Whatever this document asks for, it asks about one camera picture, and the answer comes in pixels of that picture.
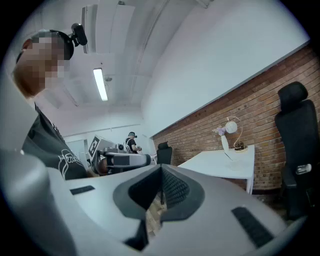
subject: chair headrest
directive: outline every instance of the chair headrest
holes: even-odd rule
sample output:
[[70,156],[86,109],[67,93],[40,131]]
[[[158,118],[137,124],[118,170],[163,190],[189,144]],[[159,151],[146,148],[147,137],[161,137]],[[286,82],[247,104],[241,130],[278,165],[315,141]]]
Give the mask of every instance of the chair headrest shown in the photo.
[[308,97],[308,91],[300,82],[292,82],[278,91],[280,98],[281,110],[290,111],[299,102]]
[[167,149],[167,148],[169,148],[169,146],[168,146],[168,141],[162,142],[162,143],[160,143],[160,144],[158,145],[158,149],[159,149],[159,150],[164,150],[164,149]]

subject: floor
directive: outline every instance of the floor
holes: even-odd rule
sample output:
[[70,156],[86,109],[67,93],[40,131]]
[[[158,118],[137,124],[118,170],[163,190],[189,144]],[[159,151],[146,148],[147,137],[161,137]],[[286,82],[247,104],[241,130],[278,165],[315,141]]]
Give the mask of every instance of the floor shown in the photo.
[[[286,220],[286,209],[281,202],[275,202],[275,197],[277,195],[253,195],[258,200],[262,201],[270,208],[272,208],[277,214],[279,214],[288,225],[292,223],[290,220]],[[167,210],[166,203],[161,205],[160,198],[157,195],[146,212],[146,231],[149,240],[153,239],[157,232],[159,232],[160,225],[160,215]]]

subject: ceiling light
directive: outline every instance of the ceiling light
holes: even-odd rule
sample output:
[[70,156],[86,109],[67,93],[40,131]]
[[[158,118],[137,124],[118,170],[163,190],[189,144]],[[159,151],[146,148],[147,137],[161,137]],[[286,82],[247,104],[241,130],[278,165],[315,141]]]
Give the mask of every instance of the ceiling light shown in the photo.
[[95,68],[93,70],[96,86],[98,86],[98,90],[101,96],[101,100],[107,101],[107,93],[105,89],[104,77],[102,75],[102,68]]

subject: vase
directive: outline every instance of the vase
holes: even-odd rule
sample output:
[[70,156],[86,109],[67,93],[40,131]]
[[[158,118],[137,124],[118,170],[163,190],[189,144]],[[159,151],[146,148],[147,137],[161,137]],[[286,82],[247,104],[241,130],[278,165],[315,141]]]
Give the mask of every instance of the vase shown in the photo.
[[222,142],[222,147],[225,153],[227,153],[229,151],[229,144],[227,141],[226,136],[222,135],[221,136],[221,142]]

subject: person in background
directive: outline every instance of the person in background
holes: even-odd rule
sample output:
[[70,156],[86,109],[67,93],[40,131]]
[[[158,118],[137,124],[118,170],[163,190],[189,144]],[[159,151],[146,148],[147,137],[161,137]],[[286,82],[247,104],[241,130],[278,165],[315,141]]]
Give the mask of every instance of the person in background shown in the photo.
[[126,150],[128,153],[130,154],[138,154],[138,151],[141,151],[142,148],[139,146],[136,146],[136,142],[135,142],[135,138],[136,138],[136,134],[131,131],[128,134],[128,137],[125,139],[124,145],[126,147]]
[[[65,180],[96,176],[85,169],[65,143],[57,126],[36,106],[35,97],[43,90],[59,86],[66,62],[71,58],[69,37],[58,31],[40,30],[26,40],[17,57],[13,81],[38,116],[22,149],[38,157],[47,167],[58,169]],[[103,166],[100,171],[107,173]]]

